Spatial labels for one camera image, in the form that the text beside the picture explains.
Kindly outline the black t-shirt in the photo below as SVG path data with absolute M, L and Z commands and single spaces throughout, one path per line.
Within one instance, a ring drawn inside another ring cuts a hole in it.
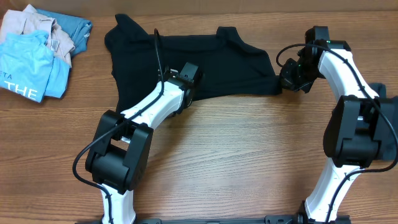
M 193 99 L 226 95 L 279 95 L 282 92 L 266 51 L 245 43 L 235 27 L 219 27 L 212 35 L 148 34 L 125 14 L 104 37 L 111 54 L 112 75 L 118 88 L 116 110 L 122 112 L 143 100 L 156 87 L 158 69 L 181 71 L 189 62 L 203 72 Z

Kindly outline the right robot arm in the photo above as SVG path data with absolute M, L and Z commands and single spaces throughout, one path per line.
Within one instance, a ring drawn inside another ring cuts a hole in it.
M 338 208 L 360 174 L 391 170 L 392 164 L 371 169 L 373 161 L 385 158 L 393 127 L 394 103 L 382 98 L 361 76 L 351 48 L 343 40 L 331 40 L 326 26 L 314 26 L 299 44 L 298 60 L 288 59 L 280 71 L 282 88 L 309 92 L 317 78 L 327 80 L 336 99 L 323 135 L 327 160 L 312 193 L 295 215 L 267 216 L 266 223 L 350 223 Z

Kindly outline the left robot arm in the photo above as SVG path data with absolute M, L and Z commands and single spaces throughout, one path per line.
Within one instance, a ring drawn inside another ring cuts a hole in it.
M 154 129 L 191 105 L 201 77 L 192 63 L 180 72 L 167 70 L 165 81 L 159 81 L 138 104 L 122 113 L 108 110 L 102 115 L 85 162 L 102 193 L 100 223 L 134 223 L 133 191 L 144 175 Z

